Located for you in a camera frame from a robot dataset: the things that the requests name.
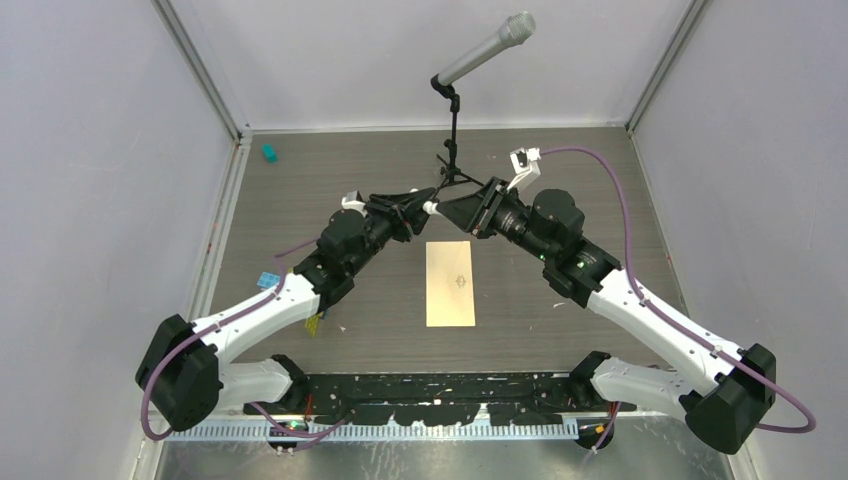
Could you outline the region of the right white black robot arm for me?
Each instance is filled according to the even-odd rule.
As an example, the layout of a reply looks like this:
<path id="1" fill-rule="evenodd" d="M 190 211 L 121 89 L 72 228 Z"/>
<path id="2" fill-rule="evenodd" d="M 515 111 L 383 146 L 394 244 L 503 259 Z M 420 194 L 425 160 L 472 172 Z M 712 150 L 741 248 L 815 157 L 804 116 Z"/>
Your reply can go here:
<path id="1" fill-rule="evenodd" d="M 714 450 L 735 454 L 773 406 L 775 392 L 763 382 L 776 379 L 775 355 L 758 343 L 742 348 L 653 296 L 584 236 L 585 215 L 568 192 L 545 189 L 526 205 L 492 178 L 473 194 L 428 201 L 423 209 L 478 239 L 500 235 L 540 259 L 557 294 L 624 328 L 674 369 L 653 372 L 593 352 L 571 372 L 580 408 L 645 406 L 683 421 Z"/>

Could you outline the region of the green white glue stick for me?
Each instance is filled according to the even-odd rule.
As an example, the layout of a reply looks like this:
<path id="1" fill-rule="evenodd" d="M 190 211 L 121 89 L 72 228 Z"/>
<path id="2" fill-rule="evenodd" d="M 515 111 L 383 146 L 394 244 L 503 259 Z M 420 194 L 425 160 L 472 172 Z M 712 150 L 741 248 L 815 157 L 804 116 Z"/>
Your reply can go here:
<path id="1" fill-rule="evenodd" d="M 434 203 L 432 201 L 427 201 L 422 205 L 422 210 L 425 213 L 427 213 L 428 215 L 439 215 L 439 212 L 437 210 L 437 206 L 438 206 L 437 203 Z"/>

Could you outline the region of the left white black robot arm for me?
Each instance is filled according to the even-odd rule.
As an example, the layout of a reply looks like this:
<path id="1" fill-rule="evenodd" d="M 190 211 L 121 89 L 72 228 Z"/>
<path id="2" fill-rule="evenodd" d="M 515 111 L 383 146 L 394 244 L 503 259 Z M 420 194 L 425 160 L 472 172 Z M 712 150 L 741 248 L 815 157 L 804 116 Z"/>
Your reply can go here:
<path id="1" fill-rule="evenodd" d="M 313 252 L 281 268 L 273 286 L 216 314 L 162 320 L 135 374 L 145 434 L 162 440 L 216 410 L 250 402 L 298 412 L 307 398 L 305 377 L 288 357 L 254 363 L 239 363 L 237 357 L 337 304 L 390 241 L 409 242 L 422 232 L 435 212 L 435 197 L 433 187 L 367 199 L 351 192 L 320 235 L 306 241 Z"/>

